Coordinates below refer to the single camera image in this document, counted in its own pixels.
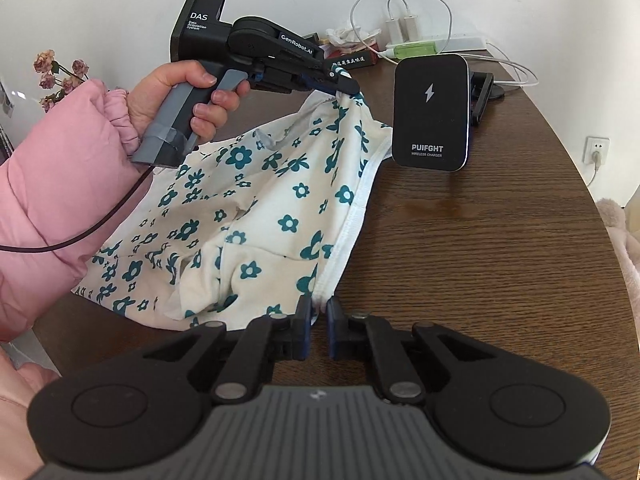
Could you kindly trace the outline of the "person's left hand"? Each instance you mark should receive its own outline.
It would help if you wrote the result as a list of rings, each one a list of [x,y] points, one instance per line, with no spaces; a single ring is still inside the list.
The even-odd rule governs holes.
[[[127,96],[131,125],[142,136],[177,84],[187,82],[194,88],[210,89],[216,81],[216,77],[198,61],[167,63],[157,67]],[[249,93],[250,83],[243,80],[234,90],[214,90],[206,104],[196,103],[190,124],[192,131],[200,138],[198,143],[212,142],[217,131],[228,122],[229,114],[239,108],[241,99]]]

